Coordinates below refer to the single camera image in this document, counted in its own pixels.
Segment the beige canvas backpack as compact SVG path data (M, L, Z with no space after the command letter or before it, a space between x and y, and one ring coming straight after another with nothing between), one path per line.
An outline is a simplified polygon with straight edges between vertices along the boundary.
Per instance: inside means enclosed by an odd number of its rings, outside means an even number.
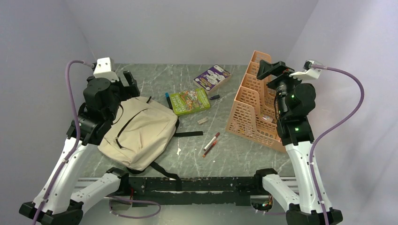
M125 166L132 174L151 167L162 175L179 179L167 172L155 160L173 137L201 136L202 131L178 133L178 116L168 107L146 97L123 101L98 149L111 160Z

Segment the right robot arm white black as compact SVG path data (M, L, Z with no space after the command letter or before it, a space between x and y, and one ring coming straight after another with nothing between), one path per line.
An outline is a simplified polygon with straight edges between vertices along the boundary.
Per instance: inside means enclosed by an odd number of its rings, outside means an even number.
M323 187L314 156L314 135L308 114L315 108L316 92L308 80L319 78L320 70L312 68L313 60L305 62L303 72L295 72L282 61L260 60L257 79L275 78L267 87L276 91L277 133L292 162L298 193L292 191L274 170L265 170L255 179L258 194L269 192L284 209L289 225L337 225L343 221L340 210L334 209Z

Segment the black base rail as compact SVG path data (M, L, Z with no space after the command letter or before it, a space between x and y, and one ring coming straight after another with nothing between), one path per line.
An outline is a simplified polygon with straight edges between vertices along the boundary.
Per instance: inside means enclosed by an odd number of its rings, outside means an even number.
M269 192L255 177L192 177L177 182L166 177L130 177L122 182L116 196L157 202L160 205L233 204L251 206L268 201Z

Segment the white red marker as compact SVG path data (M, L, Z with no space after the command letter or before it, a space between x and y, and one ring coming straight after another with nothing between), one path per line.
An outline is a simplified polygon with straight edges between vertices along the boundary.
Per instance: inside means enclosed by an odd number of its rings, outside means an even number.
M217 139L217 137L220 135L220 133L219 132L217 132L214 136L213 136L213 138L211 139L211 141L204 147L204 151L206 151L212 144L213 144L213 142Z

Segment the green book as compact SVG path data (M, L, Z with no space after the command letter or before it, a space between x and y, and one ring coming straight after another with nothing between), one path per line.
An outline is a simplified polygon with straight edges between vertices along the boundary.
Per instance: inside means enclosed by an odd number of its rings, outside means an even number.
M171 94L170 101L177 116L196 113L211 107L203 88Z

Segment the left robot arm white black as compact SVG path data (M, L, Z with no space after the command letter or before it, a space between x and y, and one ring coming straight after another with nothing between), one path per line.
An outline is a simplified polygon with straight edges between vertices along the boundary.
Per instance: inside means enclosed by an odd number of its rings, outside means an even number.
M43 225L77 225L84 213L104 197L129 191L128 173L116 167L84 189L74 191L87 159L111 129L121 103L140 95L131 72L124 71L123 76L127 85L97 75L87 79L84 102L74 110L61 156L40 193L21 205L21 215Z

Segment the blue black marker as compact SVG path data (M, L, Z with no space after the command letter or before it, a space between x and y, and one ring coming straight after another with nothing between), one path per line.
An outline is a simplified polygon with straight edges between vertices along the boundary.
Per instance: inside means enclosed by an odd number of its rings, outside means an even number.
M166 97L166 100L167 100L167 103L168 103L168 106L169 106L169 109L173 109L173 106L172 106L172 103L171 103L171 99L170 99L170 96L169 96L169 94L166 92L165 93L165 97Z

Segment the orange plastic file organizer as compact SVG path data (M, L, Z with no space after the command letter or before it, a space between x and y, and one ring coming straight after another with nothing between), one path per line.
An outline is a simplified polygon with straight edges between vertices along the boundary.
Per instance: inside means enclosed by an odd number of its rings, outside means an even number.
M271 78L256 77L261 60L271 62L271 56L254 51L234 98L226 131L285 153L276 130L276 92L267 87Z

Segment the red pen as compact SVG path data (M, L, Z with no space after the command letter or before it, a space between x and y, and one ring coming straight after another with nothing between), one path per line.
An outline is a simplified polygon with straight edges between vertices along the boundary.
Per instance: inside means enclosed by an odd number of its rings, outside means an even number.
M202 155L203 158L205 158L207 156L207 154L210 152L210 150L217 144L218 140L215 140L209 147L208 149L205 151L205 153Z

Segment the small beige eraser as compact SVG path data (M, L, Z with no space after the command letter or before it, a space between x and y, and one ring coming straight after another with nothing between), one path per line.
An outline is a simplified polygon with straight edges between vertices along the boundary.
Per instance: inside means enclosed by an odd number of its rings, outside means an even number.
M202 119L198 120L198 124L201 125L207 121L208 121L208 118L202 118Z

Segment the purple book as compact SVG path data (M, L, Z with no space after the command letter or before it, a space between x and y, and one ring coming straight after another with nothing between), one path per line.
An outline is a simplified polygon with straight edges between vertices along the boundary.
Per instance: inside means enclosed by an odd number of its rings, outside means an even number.
M202 74L195 77L193 82L199 88L203 88L207 94L210 94L226 83L231 77L232 74L229 71L220 65L215 64Z

